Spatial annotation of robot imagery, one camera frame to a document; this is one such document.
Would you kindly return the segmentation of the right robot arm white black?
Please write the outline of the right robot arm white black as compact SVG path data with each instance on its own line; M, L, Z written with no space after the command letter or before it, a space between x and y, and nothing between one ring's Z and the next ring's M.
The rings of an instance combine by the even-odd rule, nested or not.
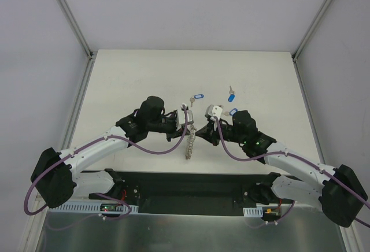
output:
M247 110L234 113L231 123L223 120L222 114L220 106L210 105L205 112L208 123L196 136L214 146L222 145L236 161L258 161L285 172L274 173L272 180L249 190L252 200L265 205L278 198L300 202L345 228L358 220L363 207L369 207L367 193L348 166L336 168L309 161L261 132Z

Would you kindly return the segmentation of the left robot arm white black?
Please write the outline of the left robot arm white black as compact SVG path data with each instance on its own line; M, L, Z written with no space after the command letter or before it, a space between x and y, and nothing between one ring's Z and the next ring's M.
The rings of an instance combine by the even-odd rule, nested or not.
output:
M109 199L125 200L128 191L122 178L111 168L88 172L94 163L120 150L135 147L155 155L138 142L151 132L165 134L166 140L177 138L182 142L190 133L188 126L193 123L193 113L187 105L167 113L164 101L149 96L140 108L119 119L93 140L69 149L55 151L52 147L44 150L31 175L31 188L36 189L46 207L54 209L72 197L98 199L106 195Z

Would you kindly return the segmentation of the metal key ring disc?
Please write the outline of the metal key ring disc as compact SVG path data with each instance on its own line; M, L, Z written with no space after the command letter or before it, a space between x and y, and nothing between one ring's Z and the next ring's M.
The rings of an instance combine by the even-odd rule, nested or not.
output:
M185 159L189 160L193 153L193 146L196 139L196 131L197 128L191 124L189 127L189 135L187 138L187 147L186 147L186 153L185 153Z

